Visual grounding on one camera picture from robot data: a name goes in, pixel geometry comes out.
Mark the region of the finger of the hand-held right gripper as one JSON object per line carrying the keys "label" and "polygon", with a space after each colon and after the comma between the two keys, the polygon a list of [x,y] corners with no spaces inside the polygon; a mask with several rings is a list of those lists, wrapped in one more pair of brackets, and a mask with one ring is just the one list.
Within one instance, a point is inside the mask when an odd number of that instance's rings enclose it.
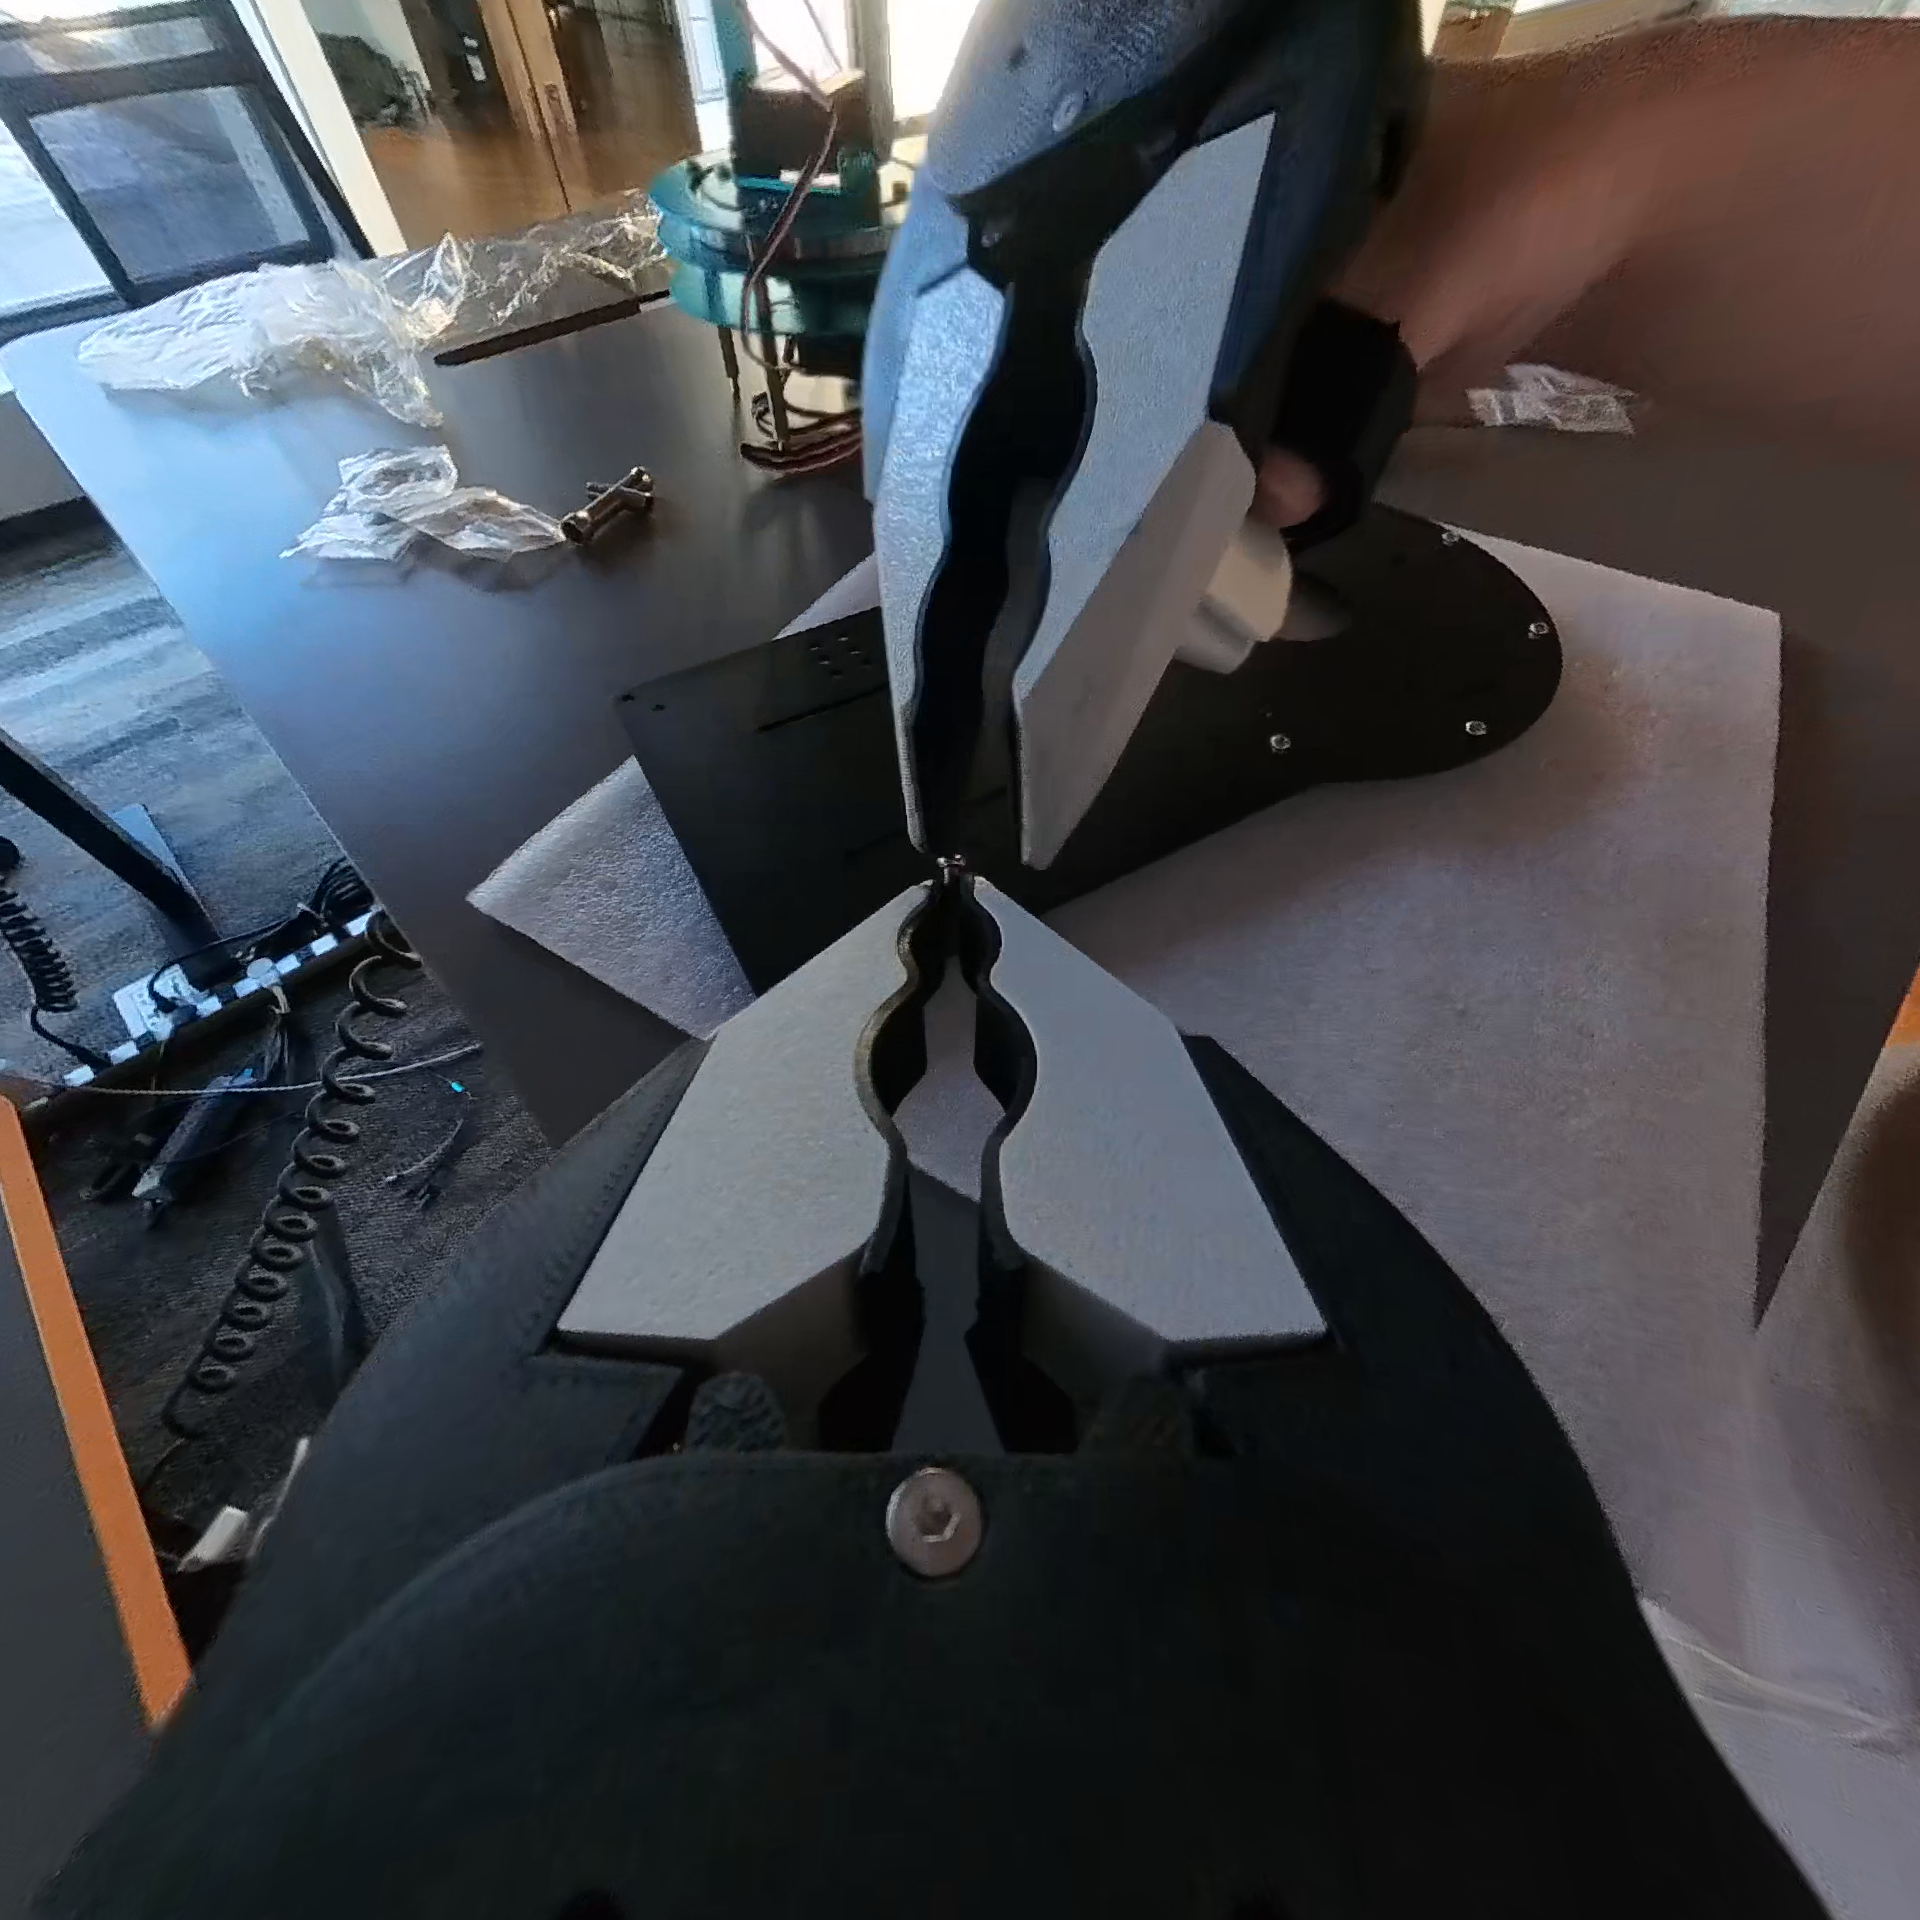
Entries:
{"label": "finger of the hand-held right gripper", "polygon": [[1267,112],[1189,148],[1094,255],[1077,325],[1092,424],[1013,680],[1034,870],[1115,771],[1253,501],[1255,461],[1210,395],[1273,127]]}
{"label": "finger of the hand-held right gripper", "polygon": [[1028,868],[1057,860],[1084,810],[1055,759],[1086,579],[1051,532],[1092,435],[1081,315],[1098,245],[1061,207],[970,218],[916,197],[883,276],[879,610],[904,819],[925,854],[976,847],[982,759],[999,763]]}

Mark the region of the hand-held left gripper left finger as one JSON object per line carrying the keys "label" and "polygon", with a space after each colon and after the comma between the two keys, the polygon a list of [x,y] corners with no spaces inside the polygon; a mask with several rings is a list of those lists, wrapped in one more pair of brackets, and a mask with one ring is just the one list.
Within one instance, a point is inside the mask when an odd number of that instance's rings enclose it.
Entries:
{"label": "hand-held left gripper left finger", "polygon": [[923,1329],[900,1103],[945,889],[912,883],[728,1019],[557,1320],[569,1347],[896,1413]]}

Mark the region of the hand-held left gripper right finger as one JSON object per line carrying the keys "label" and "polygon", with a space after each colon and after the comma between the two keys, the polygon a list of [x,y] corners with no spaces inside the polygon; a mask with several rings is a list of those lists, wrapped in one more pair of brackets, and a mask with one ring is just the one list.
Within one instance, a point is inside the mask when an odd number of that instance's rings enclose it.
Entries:
{"label": "hand-held left gripper right finger", "polygon": [[1284,1351],[1327,1322],[1179,1029],[995,883],[982,1015],[1017,1091],[986,1172],[1026,1351]]}

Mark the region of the black metal base plate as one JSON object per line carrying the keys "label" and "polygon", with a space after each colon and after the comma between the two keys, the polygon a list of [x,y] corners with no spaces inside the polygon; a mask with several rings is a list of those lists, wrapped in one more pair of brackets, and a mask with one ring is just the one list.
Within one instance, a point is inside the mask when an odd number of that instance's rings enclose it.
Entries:
{"label": "black metal base plate", "polygon": [[[1226,674],[1174,660],[1067,849],[1020,860],[1005,773],[968,794],[966,868],[1059,907],[1315,786],[1428,777],[1517,740],[1563,672],[1546,604],[1474,540],[1371,505],[1298,567],[1284,631]],[[749,990],[933,874],[910,843],[877,587],[852,610],[617,697],[667,845]]]}

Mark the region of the person's right forearm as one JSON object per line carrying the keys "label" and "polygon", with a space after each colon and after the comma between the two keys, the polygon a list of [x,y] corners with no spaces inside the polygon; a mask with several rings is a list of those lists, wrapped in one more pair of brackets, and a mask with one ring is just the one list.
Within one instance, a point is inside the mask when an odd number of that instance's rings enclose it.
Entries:
{"label": "person's right forearm", "polygon": [[1918,30],[1911,15],[1738,13],[1732,315],[1783,404],[1916,410]]}

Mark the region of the dark grey desk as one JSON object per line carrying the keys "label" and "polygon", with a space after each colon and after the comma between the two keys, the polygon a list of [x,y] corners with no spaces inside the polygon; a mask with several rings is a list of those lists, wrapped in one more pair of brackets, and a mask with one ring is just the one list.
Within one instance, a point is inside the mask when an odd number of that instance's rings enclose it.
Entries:
{"label": "dark grey desk", "polygon": [[[629,759],[619,693],[772,635],[873,550],[858,478],[751,474],[708,333],[660,300],[435,371],[464,474],[569,505],[638,457],[652,525],[526,583],[437,560],[338,579],[282,548],[340,457],[398,441],[390,418],[332,391],[210,410],[113,395],[78,366],[84,335],[6,346],[26,412],[565,1141],[677,1037],[468,889]],[[1783,616],[1773,1283],[1916,967],[1914,468],[1647,406],[1629,437],[1420,426],[1385,497]]]}

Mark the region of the dark desk with orange edge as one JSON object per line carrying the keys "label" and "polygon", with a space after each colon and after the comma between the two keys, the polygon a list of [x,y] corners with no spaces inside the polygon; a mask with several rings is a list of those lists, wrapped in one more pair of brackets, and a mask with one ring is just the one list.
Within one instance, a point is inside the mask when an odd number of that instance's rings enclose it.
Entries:
{"label": "dark desk with orange edge", "polygon": [[142,1770],[190,1681],[84,1312],[2,1103],[2,1913]]}

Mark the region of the person's right hand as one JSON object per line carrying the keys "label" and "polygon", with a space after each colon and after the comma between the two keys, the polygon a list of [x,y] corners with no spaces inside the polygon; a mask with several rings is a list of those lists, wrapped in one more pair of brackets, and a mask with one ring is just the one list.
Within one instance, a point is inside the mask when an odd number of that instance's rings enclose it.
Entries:
{"label": "person's right hand", "polygon": [[1515,352],[1707,220],[1688,98],[1715,32],[1680,20],[1437,73],[1404,181],[1333,282],[1410,352],[1416,422],[1465,420]]}

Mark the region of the small metal standoff part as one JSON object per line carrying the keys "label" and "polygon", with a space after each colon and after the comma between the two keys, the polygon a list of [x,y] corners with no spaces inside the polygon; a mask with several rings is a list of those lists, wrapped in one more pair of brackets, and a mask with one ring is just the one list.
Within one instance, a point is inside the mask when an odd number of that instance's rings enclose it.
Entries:
{"label": "small metal standoff part", "polygon": [[656,480],[646,466],[636,465],[613,482],[590,484],[586,499],[563,515],[559,527],[565,540],[592,546],[617,527],[648,519],[654,505]]}

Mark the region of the white foam sheet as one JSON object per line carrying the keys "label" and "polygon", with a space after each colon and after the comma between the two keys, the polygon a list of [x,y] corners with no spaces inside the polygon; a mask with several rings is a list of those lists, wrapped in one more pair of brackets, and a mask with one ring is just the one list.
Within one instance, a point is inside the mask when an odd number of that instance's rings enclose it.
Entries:
{"label": "white foam sheet", "polygon": [[1053,922],[1428,1234],[1662,1624],[1740,1644],[1783,622],[1476,542],[1563,639],[1523,738],[1302,794]]}

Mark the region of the single clear screw packet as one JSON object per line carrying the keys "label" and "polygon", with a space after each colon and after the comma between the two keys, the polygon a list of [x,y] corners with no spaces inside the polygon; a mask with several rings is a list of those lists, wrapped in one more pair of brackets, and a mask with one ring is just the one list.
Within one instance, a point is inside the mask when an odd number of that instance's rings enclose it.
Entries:
{"label": "single clear screw packet", "polygon": [[1581,435],[1629,435],[1637,397],[1598,375],[1548,362],[1511,362],[1498,383],[1465,391],[1482,428],[1536,428]]}

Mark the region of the small crumpled clear plastic bag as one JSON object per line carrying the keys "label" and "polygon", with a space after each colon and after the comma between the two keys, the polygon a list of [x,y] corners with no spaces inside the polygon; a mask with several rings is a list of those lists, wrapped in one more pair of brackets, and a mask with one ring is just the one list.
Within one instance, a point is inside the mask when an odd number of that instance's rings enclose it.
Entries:
{"label": "small crumpled clear plastic bag", "polygon": [[336,492],[282,558],[398,563],[431,544],[512,560],[565,542],[557,517],[464,482],[446,443],[415,443],[340,459]]}

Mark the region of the power strip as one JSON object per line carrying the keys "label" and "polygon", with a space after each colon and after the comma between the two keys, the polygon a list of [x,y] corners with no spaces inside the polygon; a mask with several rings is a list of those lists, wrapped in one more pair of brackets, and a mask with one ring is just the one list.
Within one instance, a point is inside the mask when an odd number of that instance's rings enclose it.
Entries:
{"label": "power strip", "polygon": [[185,975],[171,965],[138,978],[115,994],[115,1006],[130,1029],[105,1050],[105,1060],[68,1064],[55,1077],[4,1066],[2,1091],[22,1112],[72,1097],[175,1097],[194,1091],[186,1072],[198,1068],[233,1035],[258,1039],[282,1015],[295,1013],[307,998],[369,951],[369,932],[384,905],[369,907],[301,945],[272,957],[254,957],[233,980],[190,994]]}

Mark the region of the large crumpled clear plastic bag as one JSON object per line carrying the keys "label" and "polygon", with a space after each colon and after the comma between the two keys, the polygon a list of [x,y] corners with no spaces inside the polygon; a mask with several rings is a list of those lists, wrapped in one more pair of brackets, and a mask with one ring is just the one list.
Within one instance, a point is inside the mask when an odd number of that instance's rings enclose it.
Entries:
{"label": "large crumpled clear plastic bag", "polygon": [[109,391],[250,399],[334,387],[411,426],[442,410],[423,371],[429,333],[390,259],[266,265],[196,282],[95,327],[78,346]]}

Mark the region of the person's white shirt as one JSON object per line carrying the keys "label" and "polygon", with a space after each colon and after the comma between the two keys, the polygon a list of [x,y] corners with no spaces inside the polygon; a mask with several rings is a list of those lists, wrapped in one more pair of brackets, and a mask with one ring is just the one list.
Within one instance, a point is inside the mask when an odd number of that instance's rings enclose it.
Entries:
{"label": "person's white shirt", "polygon": [[1645,1620],[1823,1904],[1916,1915],[1916,1042],[1860,1095],[1736,1409],[1726,1593]]}

